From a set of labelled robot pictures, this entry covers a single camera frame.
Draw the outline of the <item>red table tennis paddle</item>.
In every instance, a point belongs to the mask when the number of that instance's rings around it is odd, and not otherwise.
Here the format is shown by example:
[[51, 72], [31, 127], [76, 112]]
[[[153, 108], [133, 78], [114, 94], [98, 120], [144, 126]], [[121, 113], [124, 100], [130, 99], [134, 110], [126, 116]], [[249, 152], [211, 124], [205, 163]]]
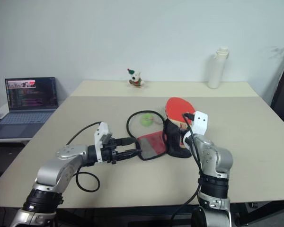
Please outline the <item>red table tennis paddle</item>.
[[187, 124], [182, 114], [194, 114], [195, 109], [188, 101], [179, 97], [171, 97], [166, 103], [165, 113], [167, 119], [178, 129], [186, 130]]

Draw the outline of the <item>red and black paddle case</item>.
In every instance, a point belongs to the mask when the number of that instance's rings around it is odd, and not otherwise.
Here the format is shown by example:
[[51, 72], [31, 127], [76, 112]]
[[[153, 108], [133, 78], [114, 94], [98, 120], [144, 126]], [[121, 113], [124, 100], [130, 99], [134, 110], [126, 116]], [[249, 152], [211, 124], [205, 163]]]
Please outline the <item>red and black paddle case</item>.
[[[142, 135], [140, 137], [134, 136], [130, 131], [130, 122], [132, 118], [139, 115], [141, 117], [144, 113], [151, 113], [153, 115], [153, 123], [156, 122], [162, 125], [162, 130], [157, 132], [152, 132], [150, 134]], [[177, 158], [190, 158], [192, 153], [189, 149], [185, 148], [183, 143], [184, 134], [187, 132], [186, 130], [180, 130], [180, 146], [181, 151], [167, 151], [166, 145], [166, 137], [165, 137], [165, 119], [160, 113], [153, 110], [142, 110], [133, 113], [129, 116], [126, 122], [126, 130], [130, 137], [136, 138], [137, 142], [135, 143], [137, 149], [141, 149], [142, 152], [139, 155], [139, 158], [143, 161], [148, 161], [152, 159], [159, 158], [165, 154], [168, 154], [172, 157]]]

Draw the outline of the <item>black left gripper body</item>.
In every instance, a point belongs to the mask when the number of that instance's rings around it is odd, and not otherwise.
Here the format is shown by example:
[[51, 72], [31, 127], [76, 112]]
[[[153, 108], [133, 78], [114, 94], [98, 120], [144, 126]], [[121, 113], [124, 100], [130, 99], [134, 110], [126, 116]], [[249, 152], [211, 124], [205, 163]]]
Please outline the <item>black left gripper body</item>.
[[120, 139], [111, 138], [106, 144], [102, 145], [101, 155], [102, 161], [111, 164], [116, 164], [117, 162], [117, 151], [116, 148], [120, 146]]

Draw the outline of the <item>open blue-grey laptop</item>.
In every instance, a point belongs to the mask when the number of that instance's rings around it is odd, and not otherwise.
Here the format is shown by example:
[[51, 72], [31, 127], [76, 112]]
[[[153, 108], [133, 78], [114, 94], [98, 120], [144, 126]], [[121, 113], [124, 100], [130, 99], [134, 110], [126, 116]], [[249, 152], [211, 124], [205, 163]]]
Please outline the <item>open blue-grey laptop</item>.
[[0, 120], [0, 139], [32, 138], [58, 108], [54, 77], [5, 79], [9, 113]]

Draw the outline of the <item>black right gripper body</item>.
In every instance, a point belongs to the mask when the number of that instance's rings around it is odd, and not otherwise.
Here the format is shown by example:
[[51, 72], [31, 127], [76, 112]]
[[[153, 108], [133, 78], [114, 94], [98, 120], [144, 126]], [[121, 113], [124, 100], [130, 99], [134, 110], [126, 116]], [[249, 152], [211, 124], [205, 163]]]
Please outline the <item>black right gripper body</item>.
[[180, 128], [169, 119], [165, 121], [165, 137], [167, 151], [181, 151]]

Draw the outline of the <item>white plush dog toy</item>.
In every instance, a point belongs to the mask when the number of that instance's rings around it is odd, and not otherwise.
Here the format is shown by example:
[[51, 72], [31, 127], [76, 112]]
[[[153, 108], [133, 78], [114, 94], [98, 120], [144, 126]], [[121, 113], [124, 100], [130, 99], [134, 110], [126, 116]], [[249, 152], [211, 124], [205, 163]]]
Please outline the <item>white plush dog toy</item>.
[[139, 87], [139, 88], [144, 87], [145, 82], [141, 78], [141, 72], [140, 71], [136, 71], [136, 70], [133, 70], [133, 69], [127, 69], [127, 72], [130, 76], [129, 84], [131, 86]]

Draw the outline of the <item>white water bottle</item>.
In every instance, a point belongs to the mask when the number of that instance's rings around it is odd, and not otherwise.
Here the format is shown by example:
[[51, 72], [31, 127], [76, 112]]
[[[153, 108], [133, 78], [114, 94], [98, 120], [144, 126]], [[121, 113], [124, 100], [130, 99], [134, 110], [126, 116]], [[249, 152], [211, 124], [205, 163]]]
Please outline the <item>white water bottle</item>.
[[226, 61], [229, 57], [229, 48], [226, 46], [219, 47], [211, 61], [210, 73], [208, 76], [208, 87], [217, 89], [222, 80]]

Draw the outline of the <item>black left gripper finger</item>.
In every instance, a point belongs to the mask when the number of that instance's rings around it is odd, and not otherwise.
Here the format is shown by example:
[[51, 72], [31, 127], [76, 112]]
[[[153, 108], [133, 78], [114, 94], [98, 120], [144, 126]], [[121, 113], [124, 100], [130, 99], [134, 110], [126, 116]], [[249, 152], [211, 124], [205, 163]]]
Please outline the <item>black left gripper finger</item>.
[[132, 137], [126, 137], [126, 138], [115, 139], [115, 142], [116, 145], [131, 145], [133, 143], [136, 143], [137, 139]]
[[126, 159], [131, 159], [135, 156], [140, 155], [142, 152], [141, 149], [130, 149], [130, 150], [126, 150], [124, 152], [118, 153], [116, 155], [116, 159], [117, 160], [126, 160]]

